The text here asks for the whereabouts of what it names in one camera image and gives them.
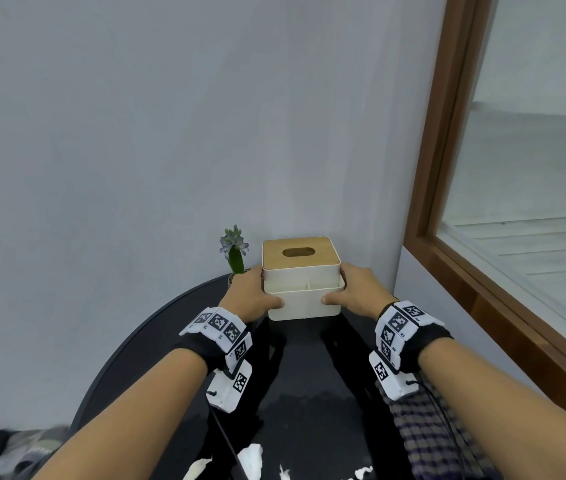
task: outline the oval slot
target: oval slot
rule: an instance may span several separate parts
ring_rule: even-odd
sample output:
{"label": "oval slot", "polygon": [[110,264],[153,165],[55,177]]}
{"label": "oval slot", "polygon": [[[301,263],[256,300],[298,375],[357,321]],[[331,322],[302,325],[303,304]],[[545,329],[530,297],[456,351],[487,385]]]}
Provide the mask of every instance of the oval slot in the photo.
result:
{"label": "oval slot", "polygon": [[313,248],[289,248],[283,250],[283,256],[287,258],[296,258],[300,256],[311,256],[316,254],[316,250]]}

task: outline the potted plant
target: potted plant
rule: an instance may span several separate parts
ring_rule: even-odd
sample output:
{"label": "potted plant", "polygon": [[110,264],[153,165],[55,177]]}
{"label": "potted plant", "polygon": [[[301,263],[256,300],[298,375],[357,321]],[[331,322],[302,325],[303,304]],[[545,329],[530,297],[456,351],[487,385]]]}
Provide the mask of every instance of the potted plant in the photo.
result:
{"label": "potted plant", "polygon": [[243,256],[249,251],[250,245],[243,241],[241,230],[234,224],[234,229],[225,229],[225,235],[221,238],[221,252],[225,254],[225,259],[232,268],[230,277],[227,278],[227,286],[230,287],[234,274],[241,274],[245,272],[243,265]]}

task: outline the white paper scrap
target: white paper scrap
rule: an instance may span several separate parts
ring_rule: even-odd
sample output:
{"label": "white paper scrap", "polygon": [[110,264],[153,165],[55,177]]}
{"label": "white paper scrap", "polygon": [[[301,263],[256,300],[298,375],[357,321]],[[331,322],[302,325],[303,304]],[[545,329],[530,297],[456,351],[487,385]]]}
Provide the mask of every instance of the white paper scrap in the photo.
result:
{"label": "white paper scrap", "polygon": [[239,451],[238,457],[248,480],[261,480],[261,468],[263,468],[263,448],[257,443],[252,443],[247,448]]}
{"label": "white paper scrap", "polygon": [[279,468],[281,469],[281,472],[280,472],[281,480],[292,480],[289,477],[289,470],[284,470],[281,465],[279,465]]}
{"label": "white paper scrap", "polygon": [[199,478],[199,475],[203,473],[207,463],[212,461],[211,458],[201,458],[200,460],[196,460],[194,463],[190,465],[188,472],[183,477],[183,480],[196,480]]}
{"label": "white paper scrap", "polygon": [[363,476],[366,473],[371,473],[372,470],[373,470],[372,467],[359,468],[356,472],[354,472],[354,475],[356,476],[356,478],[358,478],[358,480],[363,480]]}

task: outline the blue-green flower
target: blue-green flower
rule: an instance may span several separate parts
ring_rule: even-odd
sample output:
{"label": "blue-green flower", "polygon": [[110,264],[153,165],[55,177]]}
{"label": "blue-green flower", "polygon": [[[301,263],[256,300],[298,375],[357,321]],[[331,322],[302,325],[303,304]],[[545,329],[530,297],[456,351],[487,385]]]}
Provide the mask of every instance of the blue-green flower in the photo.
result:
{"label": "blue-green flower", "polygon": [[235,246],[241,251],[243,256],[247,255],[246,251],[249,251],[250,245],[243,241],[243,236],[241,235],[241,230],[236,224],[234,224],[234,229],[225,229],[225,235],[221,238],[221,250],[220,252],[225,254],[225,259],[230,260],[230,251],[232,246]]}

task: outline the glossy black tabletop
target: glossy black tabletop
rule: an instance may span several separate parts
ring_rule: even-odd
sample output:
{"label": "glossy black tabletop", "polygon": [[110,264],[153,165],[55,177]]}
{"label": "glossy black tabletop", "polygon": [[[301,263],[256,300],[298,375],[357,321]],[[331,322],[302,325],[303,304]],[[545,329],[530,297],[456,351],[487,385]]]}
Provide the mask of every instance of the glossy black tabletop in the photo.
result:
{"label": "glossy black tabletop", "polygon": [[[179,331],[227,290],[227,276],[175,298],[121,344],[94,379],[72,422],[76,432],[157,363]],[[409,479],[406,451],[367,362],[374,323],[356,315],[254,324],[246,359],[254,369],[236,411],[217,411],[232,446],[263,446],[262,478]],[[209,415],[205,390],[195,397],[159,461],[153,479],[182,479],[197,458],[214,460],[199,477],[240,479],[232,454]]]}

